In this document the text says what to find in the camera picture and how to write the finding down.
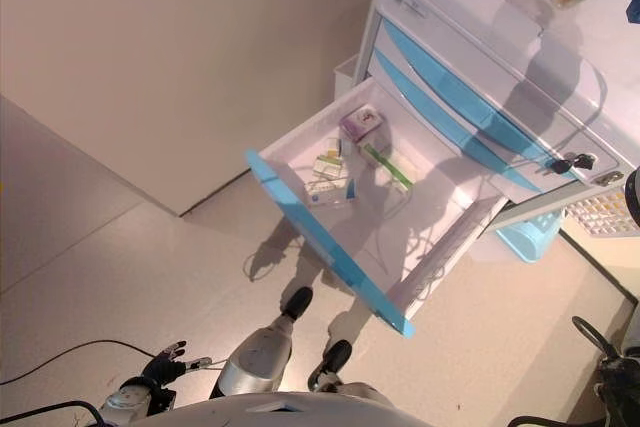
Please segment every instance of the blue drawer trim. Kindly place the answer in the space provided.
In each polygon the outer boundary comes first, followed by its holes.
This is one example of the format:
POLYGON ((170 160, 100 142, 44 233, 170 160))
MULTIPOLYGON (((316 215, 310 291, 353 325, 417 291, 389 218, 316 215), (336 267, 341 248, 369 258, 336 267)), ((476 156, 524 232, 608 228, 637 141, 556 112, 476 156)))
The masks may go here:
MULTIPOLYGON (((387 19, 383 20, 383 25, 391 40, 420 79, 447 105, 483 134, 506 149, 537 162, 543 167, 548 167, 555 160, 536 141, 476 94, 395 25, 387 19)), ((575 178, 573 174, 568 174, 567 178, 575 178)))
POLYGON ((540 192, 538 187, 522 176, 517 170, 509 167, 504 160, 456 122, 422 89, 411 82, 384 54, 375 49, 375 55, 382 68, 402 95, 404 95, 420 115, 433 125, 438 132, 453 142, 465 155, 525 189, 540 192))
POLYGON ((246 158, 255 178, 329 267, 369 305, 374 314, 405 337, 411 337, 415 327, 338 245, 269 164, 253 150, 246 153, 246 158))

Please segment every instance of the gray floor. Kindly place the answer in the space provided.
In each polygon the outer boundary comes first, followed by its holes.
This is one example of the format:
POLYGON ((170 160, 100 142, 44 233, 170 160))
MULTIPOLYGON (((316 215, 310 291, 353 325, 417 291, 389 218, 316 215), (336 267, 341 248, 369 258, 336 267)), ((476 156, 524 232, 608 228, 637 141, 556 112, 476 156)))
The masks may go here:
MULTIPOLYGON (((563 240, 528 265, 484 239, 418 312, 417 334, 406 340, 323 275, 300 239, 289 242, 251 177, 178 219, 10 105, 2 127, 2 379, 105 337, 154 351, 185 339, 190 356, 221 359, 277 314, 282 296, 313 281, 284 390, 304 389, 330 338, 343 337, 356 341, 345 379, 374 385, 434 426, 600 412, 589 387, 597 353, 570 317, 615 336, 632 307, 563 240)), ((98 404, 144 361, 117 346, 75 352, 2 387, 2 415, 70 398, 98 404)), ((215 378, 180 379, 177 404, 205 399, 215 378)), ((74 425, 71 413, 57 417, 74 425)))

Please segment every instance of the black cable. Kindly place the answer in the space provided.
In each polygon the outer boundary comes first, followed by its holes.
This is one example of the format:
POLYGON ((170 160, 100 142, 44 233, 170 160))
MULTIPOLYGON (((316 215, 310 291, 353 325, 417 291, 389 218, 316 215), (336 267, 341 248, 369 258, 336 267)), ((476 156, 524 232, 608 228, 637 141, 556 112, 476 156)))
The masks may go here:
POLYGON ((573 325, 576 326, 576 329, 578 329, 580 333, 589 340, 589 342, 598 347, 608 358, 617 359, 620 357, 616 348, 611 345, 609 341, 605 339, 604 336, 589 322, 577 315, 571 317, 571 321, 573 322, 573 325))
POLYGON ((34 367, 33 369, 31 369, 28 372, 25 372, 22 375, 19 375, 17 377, 14 377, 13 379, 9 379, 9 380, 5 380, 4 382, 0 382, 0 386, 3 385, 7 385, 7 384, 11 384, 13 382, 16 382, 17 380, 20 379, 24 379, 26 376, 33 374, 35 371, 40 370, 42 367, 44 367, 47 364, 50 364, 51 362, 53 362, 56 359, 59 359, 60 357, 62 357, 63 355, 68 354, 69 352, 73 352, 74 350, 80 349, 82 347, 86 347, 87 345, 92 345, 92 344, 117 344, 117 345, 122 345, 124 347, 129 347, 130 349, 135 350, 136 352, 140 352, 142 355, 146 355, 147 357, 151 357, 154 358, 155 355, 151 354, 149 352, 147 352, 146 350, 141 349, 140 347, 136 347, 135 345, 129 344, 127 342, 123 342, 121 340, 113 340, 113 339, 100 339, 100 340, 92 340, 90 342, 85 342, 84 344, 80 344, 80 345, 76 345, 75 347, 71 347, 70 349, 65 350, 64 352, 59 353, 58 355, 56 355, 55 357, 51 357, 49 360, 47 360, 46 362, 43 362, 42 364, 34 367))
POLYGON ((96 424, 98 427, 106 427, 104 423, 104 419, 100 415, 100 412, 88 402, 84 402, 83 400, 71 400, 69 402, 62 402, 61 404, 53 404, 48 405, 46 407, 40 407, 39 409, 30 410, 28 412, 23 412, 21 414, 12 415, 10 417, 5 417, 4 419, 0 419, 0 424, 8 424, 9 422, 14 422, 16 420, 26 419, 27 417, 33 417, 34 415, 44 414, 46 412, 51 412, 52 410, 64 409, 67 407, 83 407, 91 412, 93 418, 96 419, 96 424))
POLYGON ((507 427, 518 427, 520 425, 540 425, 542 427, 604 427, 606 425, 606 417, 586 424, 567 424, 566 422, 558 422, 557 420, 549 420, 543 417, 534 417, 532 415, 522 415, 516 417, 507 427))

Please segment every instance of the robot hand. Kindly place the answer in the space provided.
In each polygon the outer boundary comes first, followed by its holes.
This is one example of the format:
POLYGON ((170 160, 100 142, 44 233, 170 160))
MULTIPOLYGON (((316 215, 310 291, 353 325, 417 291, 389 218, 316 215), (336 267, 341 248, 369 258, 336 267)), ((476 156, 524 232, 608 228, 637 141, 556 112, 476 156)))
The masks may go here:
POLYGON ((142 370, 142 377, 151 379, 157 385, 164 387, 188 372, 211 365, 210 357, 201 357, 188 362, 174 360, 184 354, 186 345, 187 342, 181 340, 164 349, 142 370))
POLYGON ((135 420, 165 412, 173 407, 176 393, 164 388, 178 377, 212 364, 211 358, 181 362, 185 341, 176 342, 156 355, 142 370, 142 375, 127 380, 111 394, 100 414, 111 425, 128 425, 135 420))

